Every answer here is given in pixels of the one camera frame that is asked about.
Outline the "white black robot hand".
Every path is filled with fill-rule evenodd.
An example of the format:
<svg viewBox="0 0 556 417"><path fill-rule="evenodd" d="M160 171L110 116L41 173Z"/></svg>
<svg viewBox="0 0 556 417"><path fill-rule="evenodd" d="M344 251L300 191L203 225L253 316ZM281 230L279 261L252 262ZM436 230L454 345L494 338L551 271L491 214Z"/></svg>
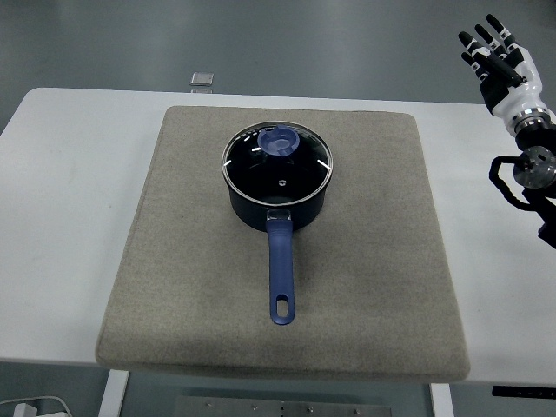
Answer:
<svg viewBox="0 0 556 417"><path fill-rule="evenodd" d="M547 113L541 100L543 85L531 53L496 16L488 14L491 29L477 24L472 36L458 34L461 58L480 82L480 93L491 115L500 118L508 132L517 134L521 116L535 110Z"/></svg>

